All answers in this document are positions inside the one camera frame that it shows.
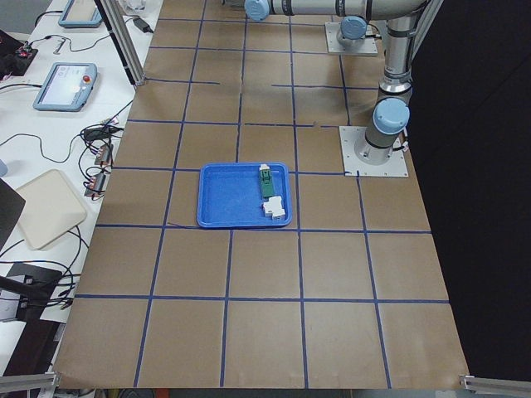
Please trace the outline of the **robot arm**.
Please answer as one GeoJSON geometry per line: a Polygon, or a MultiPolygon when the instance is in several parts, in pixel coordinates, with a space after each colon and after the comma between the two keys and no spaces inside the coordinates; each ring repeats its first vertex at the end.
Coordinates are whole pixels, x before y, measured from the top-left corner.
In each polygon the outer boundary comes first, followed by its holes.
{"type": "Polygon", "coordinates": [[[412,59],[427,1],[245,1],[255,37],[260,23],[285,28],[282,76],[256,77],[260,57],[249,52],[243,80],[244,118],[265,104],[287,117],[298,139],[313,130],[365,127],[349,146],[354,157],[382,166],[402,151],[396,143],[410,119],[412,59]]]}
{"type": "Polygon", "coordinates": [[[339,23],[339,41],[357,41],[367,35],[368,22],[360,16],[347,16],[339,23]]]}

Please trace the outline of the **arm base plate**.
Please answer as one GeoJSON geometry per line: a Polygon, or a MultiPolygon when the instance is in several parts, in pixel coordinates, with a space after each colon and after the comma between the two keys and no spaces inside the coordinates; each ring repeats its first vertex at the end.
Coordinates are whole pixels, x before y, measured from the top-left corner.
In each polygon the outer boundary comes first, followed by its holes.
{"type": "Polygon", "coordinates": [[[371,37],[373,34],[371,27],[367,27],[365,36],[352,40],[342,37],[340,26],[340,22],[326,22],[324,24],[329,54],[366,57],[378,55],[376,39],[371,37]]]}
{"type": "Polygon", "coordinates": [[[348,177],[408,177],[399,138],[389,148],[375,148],[365,137],[366,127],[340,126],[343,173],[348,177]]]}

